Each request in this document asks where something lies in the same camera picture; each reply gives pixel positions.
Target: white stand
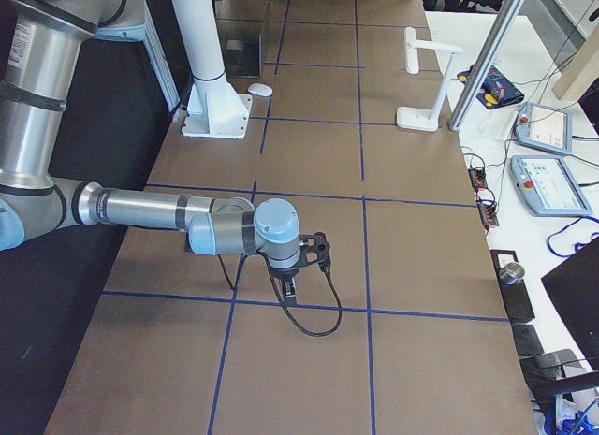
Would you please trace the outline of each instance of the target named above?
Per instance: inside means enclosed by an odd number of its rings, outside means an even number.
[[[252,106],[250,95],[237,95],[226,81],[212,0],[172,0],[194,75],[183,135],[243,138]]]
[[[416,129],[420,131],[436,131],[439,129],[439,114],[441,113],[441,106],[443,100],[447,95],[447,87],[449,81],[454,74],[454,64],[458,56],[462,52],[461,47],[453,45],[437,44],[428,40],[416,39],[416,30],[412,27],[407,27],[404,33],[405,42],[405,69],[408,73],[416,74],[420,71],[418,63],[418,51],[417,49],[427,50],[441,50],[449,51],[451,57],[449,58],[449,64],[443,75],[443,81],[441,82],[441,88],[439,94],[435,99],[432,109],[420,109],[420,108],[397,108],[396,122],[397,126],[405,129]]]

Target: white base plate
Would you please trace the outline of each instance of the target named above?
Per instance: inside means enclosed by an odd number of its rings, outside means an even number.
[[[195,109],[200,109],[200,105],[197,100],[197,93],[194,96],[196,88],[192,90],[192,96],[189,100],[189,106],[187,107],[187,118],[183,123],[181,132],[184,136],[189,138],[244,138],[247,125],[249,123],[249,117],[244,115],[235,115],[231,117],[225,123],[219,123],[210,131],[210,125],[208,123],[208,116],[205,112],[194,112]],[[248,115],[252,109],[253,98],[251,95],[239,94],[243,105],[247,108]]]
[[[399,107],[396,123],[399,128],[434,132],[439,129],[439,120],[430,119],[430,115],[430,109]]]

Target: metal pole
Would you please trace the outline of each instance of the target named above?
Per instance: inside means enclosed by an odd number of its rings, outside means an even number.
[[[458,104],[449,119],[449,129],[451,131],[459,131],[468,110],[472,106],[476,99],[476,94],[480,90],[487,73],[489,73],[490,67],[495,60],[497,51],[502,46],[507,32],[509,31],[512,22],[518,16],[520,8],[524,0],[505,0],[502,5],[502,9],[495,19],[495,23],[490,29],[487,40],[483,45],[478,59],[476,59],[473,71],[470,74],[470,78],[466,83],[466,87],[460,95]]]

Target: black panel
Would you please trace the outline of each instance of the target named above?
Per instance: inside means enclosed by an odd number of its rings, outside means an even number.
[[[599,370],[599,239],[543,278],[555,310],[589,363]]]
[[[148,3],[182,90],[189,74],[170,1]],[[4,66],[14,15],[1,6]],[[143,44],[87,41],[51,174],[141,189],[169,121]],[[0,253],[1,434],[43,433],[123,236],[119,226],[74,227]]]

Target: black wall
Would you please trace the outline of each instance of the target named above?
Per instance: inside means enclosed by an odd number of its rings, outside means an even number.
[[[189,74],[170,0],[147,1],[182,90]],[[2,75],[14,22],[0,0]],[[50,172],[141,189],[169,121],[142,43],[84,42]],[[0,253],[0,433],[43,432],[123,236],[119,226],[74,227]]]

